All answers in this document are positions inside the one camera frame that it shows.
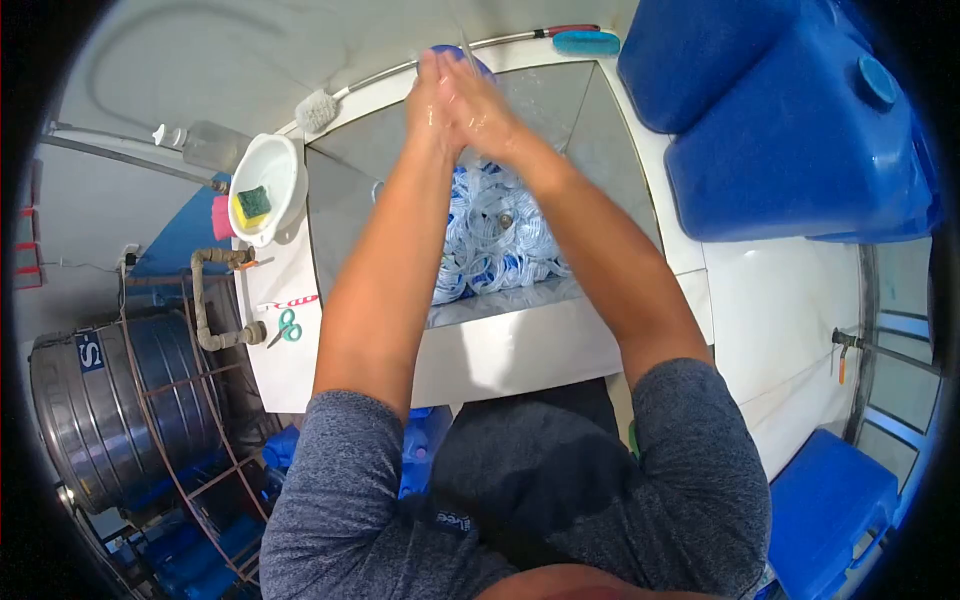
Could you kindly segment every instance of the white brush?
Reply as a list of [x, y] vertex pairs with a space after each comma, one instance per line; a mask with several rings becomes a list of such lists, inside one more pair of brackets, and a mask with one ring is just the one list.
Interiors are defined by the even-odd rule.
[[349, 87], [341, 89], [332, 96], [323, 89], [313, 92], [294, 109], [297, 127], [307, 133], [319, 132], [337, 116], [337, 104], [349, 93]]
[[[560, 25], [556, 27], [548, 27], [544, 29], [535, 29], [530, 32], [523, 32], [522, 34], [511, 34], [509, 36], [498, 36], [490, 37], [488, 39], [481, 39], [479, 41], [474, 41], [471, 44], [467, 45], [464, 40], [463, 30], [460, 32], [461, 43], [467, 47], [467, 53], [470, 49], [476, 50], [478, 48], [487, 48], [488, 46], [495, 46], [497, 44], [507, 43], [510, 41], [518, 41], [521, 39], [533, 39], [537, 37], [553, 37], [559, 32], [563, 31], [599, 31], [600, 28], [596, 25]], [[472, 54], [467, 54], [470, 59], [473, 58]], [[318, 89], [309, 96], [307, 96], [301, 103], [297, 105], [297, 108], [294, 110], [294, 118], [297, 120], [297, 127], [307, 133], [319, 133], [324, 127], [329, 125], [337, 116], [337, 106], [340, 101], [352, 91], [356, 91], [361, 87], [365, 87], [370, 84], [375, 84], [383, 79], [386, 79], [396, 73], [400, 73], [409, 68], [412, 68], [417, 65], [415, 60], [408, 60], [404, 63], [398, 64], [397, 66], [392, 66], [389, 69], [380, 71], [370, 75], [367, 79], [361, 80], [355, 84], [350, 84], [347, 87], [344, 87], [337, 93], [332, 96], [326, 93], [325, 90]]]

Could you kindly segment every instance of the wet hands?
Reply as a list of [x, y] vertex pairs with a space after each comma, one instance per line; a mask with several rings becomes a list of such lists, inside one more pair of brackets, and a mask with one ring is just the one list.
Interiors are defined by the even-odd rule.
[[440, 57], [425, 50], [418, 69], [417, 80], [405, 102], [407, 141], [456, 160], [467, 140], [453, 127], [448, 98], [442, 93]]
[[466, 60], [444, 52], [437, 63], [439, 95], [458, 139], [487, 158], [509, 164], [527, 129], [503, 94], [486, 78], [474, 74]]

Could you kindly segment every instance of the green scissors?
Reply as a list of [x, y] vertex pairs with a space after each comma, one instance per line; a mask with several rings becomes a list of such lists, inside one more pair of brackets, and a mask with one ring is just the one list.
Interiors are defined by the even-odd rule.
[[280, 341], [280, 338], [283, 338], [287, 342], [296, 342], [300, 336], [303, 334], [303, 327], [294, 323], [294, 311], [291, 308], [287, 308], [280, 313], [280, 331], [276, 333], [276, 336], [271, 340], [270, 344], [267, 345], [267, 348], [272, 348], [274, 344]]

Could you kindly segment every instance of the rusty metal frame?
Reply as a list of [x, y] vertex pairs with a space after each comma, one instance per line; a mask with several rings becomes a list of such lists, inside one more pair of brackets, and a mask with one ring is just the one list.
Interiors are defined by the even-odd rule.
[[[123, 282], [124, 297], [126, 297], [126, 285], [127, 285], [126, 281], [124, 281]], [[136, 367], [135, 358], [133, 356], [133, 345], [130, 338], [130, 331], [128, 330], [128, 327], [127, 327], [126, 303], [124, 302], [120, 306], [120, 325], [123, 329], [124, 345], [126, 346], [126, 350], [127, 350], [127, 358], [130, 361], [133, 384], [134, 384], [134, 387], [136, 388], [137, 403], [140, 406], [140, 412], [143, 413], [144, 421], [146, 421], [147, 423], [147, 429], [150, 431], [150, 437], [153, 439], [154, 444], [156, 445], [156, 449], [160, 454], [160, 458], [163, 461], [163, 465], [167, 468], [167, 472], [170, 474], [170, 478], [173, 480], [174, 486], [177, 488], [177, 492], [180, 493], [180, 498], [183, 500], [183, 503], [186, 505], [186, 508], [190, 511], [190, 514], [193, 515], [193, 517], [197, 520], [197, 524], [200, 525], [200, 528], [203, 530], [204, 534], [210, 540], [210, 543], [213, 544], [213, 547], [216, 548], [217, 552], [220, 553], [220, 556], [223, 557], [224, 563], [227, 565], [227, 567], [230, 570], [232, 570], [234, 573], [236, 573], [241, 581], [259, 587], [260, 585], [259, 582], [257, 582], [256, 579], [254, 579], [254, 576], [256, 575], [260, 567], [259, 560], [258, 560], [260, 555], [259, 550], [254, 552], [242, 564], [237, 565], [237, 561], [239, 561], [244, 554], [249, 552], [250, 549], [253, 548], [253, 546], [259, 541], [259, 539], [252, 541], [246, 548], [241, 550], [236, 556], [233, 556], [233, 557], [228, 556], [227, 552], [225, 552], [224, 549], [217, 542], [217, 537], [207, 527], [204, 516], [199, 513], [199, 511], [197, 510], [196, 506], [194, 506], [194, 503], [193, 503], [193, 498], [197, 497], [198, 495], [205, 492], [206, 490], [209, 490], [211, 487], [220, 483], [225, 478], [227, 478], [230, 474], [236, 471], [237, 475], [239, 475], [240, 477], [240, 481], [243, 483], [244, 488], [247, 490], [247, 494], [250, 495], [250, 499], [253, 502], [253, 506], [256, 507], [256, 510], [260, 513], [260, 516], [263, 518], [264, 522], [267, 521], [267, 514], [264, 512], [263, 506], [260, 504], [259, 500], [257, 499], [256, 494], [253, 493], [253, 489], [250, 486], [250, 482], [247, 480], [247, 477], [246, 475], [244, 475], [244, 472], [242, 469], [242, 466], [244, 466], [246, 463], [253, 460], [253, 455], [241, 461], [237, 461], [236, 455], [233, 452], [233, 448], [230, 447], [229, 440], [227, 439], [227, 433], [224, 430], [224, 424], [220, 418], [220, 412], [217, 410], [216, 404], [213, 401], [213, 394], [210, 392], [210, 385], [212, 384], [212, 378], [215, 374], [219, 372], [224, 372], [230, 369], [236, 369], [238, 367], [241, 367], [242, 365], [241, 363], [235, 363], [232, 365], [227, 365], [225, 367], [220, 367], [218, 369], [212, 369], [212, 370], [208, 370], [205, 367], [204, 360], [202, 359], [200, 349], [197, 345], [197, 336], [194, 330], [193, 320], [190, 317], [189, 302], [191, 297], [188, 296], [186, 293], [185, 277], [180, 278], [180, 289], [183, 292], [183, 303], [185, 307], [185, 310], [183, 311], [183, 313], [186, 318], [187, 326], [190, 331], [190, 346], [193, 348], [193, 357], [194, 357], [194, 360], [196, 361], [198, 374], [192, 377], [187, 377], [186, 379], [174, 381], [173, 383], [164, 385], [161, 388], [157, 388], [155, 390], [144, 390], [145, 386], [143, 384], [143, 381], [140, 378], [140, 371]], [[156, 430], [156, 424], [154, 423], [154, 420], [151, 418], [151, 411], [147, 406], [147, 401], [148, 401], [148, 398], [151, 396], [155, 396], [161, 392], [174, 389], [181, 385], [192, 385], [194, 382], [198, 380], [201, 382], [201, 386], [204, 389], [204, 397], [206, 399], [207, 406], [210, 409], [210, 415], [213, 417], [213, 421], [217, 425], [217, 431], [220, 433], [220, 440], [221, 442], [223, 442], [224, 449], [227, 451], [227, 455], [229, 456], [230, 461], [233, 463], [233, 465], [227, 468], [226, 470], [224, 470], [222, 473], [220, 473], [216, 477], [214, 477], [212, 480], [206, 482], [205, 484], [197, 488], [196, 490], [192, 492], [187, 492], [183, 488], [183, 484], [180, 482], [179, 478], [177, 477], [177, 472], [174, 470], [173, 465], [171, 464], [170, 459], [167, 456], [166, 446], [163, 445], [163, 440], [160, 438], [159, 433]], [[252, 565], [252, 569], [250, 570], [250, 572], [249, 573], [245, 572], [248, 568], [251, 567], [251, 565]]]

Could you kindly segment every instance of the tank label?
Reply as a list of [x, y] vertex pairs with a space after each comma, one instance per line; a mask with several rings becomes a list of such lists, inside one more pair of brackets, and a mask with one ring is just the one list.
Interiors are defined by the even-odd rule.
[[80, 359], [80, 372], [91, 372], [104, 367], [104, 357], [100, 352], [100, 336], [95, 331], [73, 336], [77, 344], [77, 357]]

